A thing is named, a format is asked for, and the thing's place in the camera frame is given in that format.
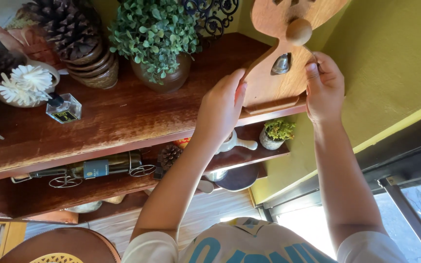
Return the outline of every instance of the label on bottle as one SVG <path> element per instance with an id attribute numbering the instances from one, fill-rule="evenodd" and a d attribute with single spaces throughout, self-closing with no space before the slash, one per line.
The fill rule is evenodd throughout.
<path id="1" fill-rule="evenodd" d="M 84 162 L 84 178 L 95 178 L 108 175 L 108 160 L 92 160 Z"/>
<path id="2" fill-rule="evenodd" d="M 51 115 L 53 115 L 53 117 L 55 117 L 56 119 L 58 119 L 62 123 L 72 122 L 72 121 L 77 120 L 77 118 L 69 111 L 52 113 Z"/>

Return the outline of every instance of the brown leather bag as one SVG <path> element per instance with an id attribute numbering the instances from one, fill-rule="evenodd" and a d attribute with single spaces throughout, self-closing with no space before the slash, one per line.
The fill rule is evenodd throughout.
<path id="1" fill-rule="evenodd" d="M 41 233 L 20 243 L 0 263 L 120 263 L 113 244 L 99 233 L 64 227 Z"/>

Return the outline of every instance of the fingernail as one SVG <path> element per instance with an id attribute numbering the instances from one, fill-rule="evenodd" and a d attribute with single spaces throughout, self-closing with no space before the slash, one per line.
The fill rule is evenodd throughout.
<path id="1" fill-rule="evenodd" d="M 313 71 L 313 70 L 315 70 L 316 69 L 316 63 L 309 63 L 309 64 L 307 64 L 307 66 L 306 66 L 306 70 L 307 71 Z"/>

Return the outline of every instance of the small metal bell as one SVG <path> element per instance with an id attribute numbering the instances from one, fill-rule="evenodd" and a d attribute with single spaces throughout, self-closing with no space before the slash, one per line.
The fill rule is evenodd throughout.
<path id="1" fill-rule="evenodd" d="M 285 74 L 289 72 L 290 69 L 290 58 L 288 53 L 277 58 L 274 65 L 272 66 L 272 72 L 276 74 Z"/>

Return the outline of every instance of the wrought iron decoration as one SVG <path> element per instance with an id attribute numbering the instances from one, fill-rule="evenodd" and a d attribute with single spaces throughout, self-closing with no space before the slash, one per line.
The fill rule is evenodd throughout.
<path id="1" fill-rule="evenodd" d="M 194 26 L 198 36 L 201 38 L 201 32 L 205 30 L 216 40 L 224 34 L 224 29 L 233 21 L 239 0 L 182 0 L 182 4 L 189 15 L 199 16 Z M 220 19 L 217 16 L 218 11 L 226 17 Z"/>

